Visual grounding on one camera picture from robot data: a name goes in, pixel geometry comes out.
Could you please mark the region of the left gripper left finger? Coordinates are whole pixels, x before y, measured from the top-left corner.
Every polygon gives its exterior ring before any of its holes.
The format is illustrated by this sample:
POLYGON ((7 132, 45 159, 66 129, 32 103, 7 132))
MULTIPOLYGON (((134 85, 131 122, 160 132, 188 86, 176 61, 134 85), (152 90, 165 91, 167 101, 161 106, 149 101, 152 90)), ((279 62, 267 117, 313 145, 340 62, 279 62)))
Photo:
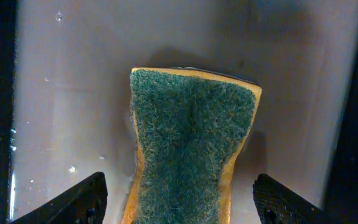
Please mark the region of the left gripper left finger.
POLYGON ((12 224, 102 224, 108 190, 103 172, 95 172, 12 224))

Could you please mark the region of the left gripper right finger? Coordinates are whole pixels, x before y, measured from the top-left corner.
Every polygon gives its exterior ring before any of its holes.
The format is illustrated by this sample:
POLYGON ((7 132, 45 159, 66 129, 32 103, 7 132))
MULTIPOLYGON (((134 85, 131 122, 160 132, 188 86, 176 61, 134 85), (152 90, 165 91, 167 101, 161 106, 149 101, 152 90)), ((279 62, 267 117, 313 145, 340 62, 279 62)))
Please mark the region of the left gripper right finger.
POLYGON ((253 200, 261 224, 331 224, 327 214, 267 174, 255 180, 253 200))

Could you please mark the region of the yellow green scrub sponge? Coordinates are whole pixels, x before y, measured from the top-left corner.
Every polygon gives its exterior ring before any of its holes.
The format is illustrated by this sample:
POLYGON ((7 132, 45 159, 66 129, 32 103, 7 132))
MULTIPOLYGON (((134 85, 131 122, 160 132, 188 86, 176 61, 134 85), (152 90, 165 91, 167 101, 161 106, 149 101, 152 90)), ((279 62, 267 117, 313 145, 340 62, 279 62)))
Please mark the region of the yellow green scrub sponge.
POLYGON ((194 68, 133 68, 137 167, 123 223, 229 223, 236 159, 262 94, 194 68))

